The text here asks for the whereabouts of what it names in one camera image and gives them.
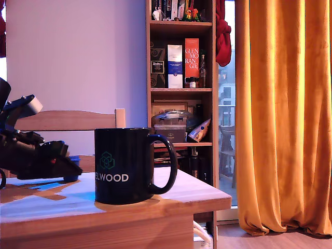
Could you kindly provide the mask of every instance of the white wall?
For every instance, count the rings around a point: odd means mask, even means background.
[[[43,110],[114,113],[145,127],[145,0],[7,1],[9,99],[34,94]],[[43,133],[92,154],[93,132]]]

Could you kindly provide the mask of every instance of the mug logo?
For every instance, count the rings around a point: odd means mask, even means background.
[[[104,153],[102,153],[102,157],[100,158],[100,167],[102,167],[103,169],[111,169],[115,166],[115,161],[114,158],[112,158],[112,154],[108,153],[107,151],[105,151]]]

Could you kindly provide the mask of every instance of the blue object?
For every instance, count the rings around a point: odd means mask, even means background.
[[[182,74],[182,62],[169,61],[168,62],[168,74]]]
[[[79,156],[69,156],[69,159],[79,166],[80,158]],[[78,175],[64,176],[63,180],[67,183],[74,182],[78,180]]]

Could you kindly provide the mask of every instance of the red cloth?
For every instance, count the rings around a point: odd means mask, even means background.
[[[5,0],[0,0],[0,14],[4,9]],[[2,15],[0,15],[0,58],[6,57],[6,23]]]
[[[226,66],[232,53],[231,27],[225,21],[225,0],[217,0],[216,3],[216,61],[220,66]]]

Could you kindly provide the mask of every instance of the orange curtain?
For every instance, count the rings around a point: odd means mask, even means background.
[[[330,15],[329,0],[236,0],[239,222],[252,235],[332,234]]]

